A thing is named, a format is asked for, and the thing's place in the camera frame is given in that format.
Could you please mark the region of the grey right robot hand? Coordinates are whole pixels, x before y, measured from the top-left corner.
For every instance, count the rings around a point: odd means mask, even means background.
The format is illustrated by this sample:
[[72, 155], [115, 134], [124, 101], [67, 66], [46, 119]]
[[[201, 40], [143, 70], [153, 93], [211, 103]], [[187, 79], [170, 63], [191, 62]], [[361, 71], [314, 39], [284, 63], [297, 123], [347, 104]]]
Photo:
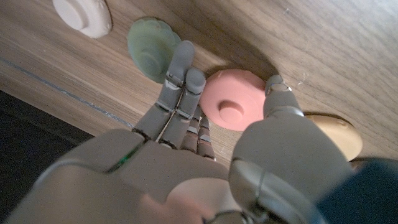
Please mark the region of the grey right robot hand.
[[225, 167], [210, 157], [206, 123], [190, 126], [205, 87], [187, 40], [159, 99], [133, 130], [115, 129], [66, 153], [37, 179], [8, 223], [325, 223], [317, 203], [353, 175], [307, 119], [280, 75]]

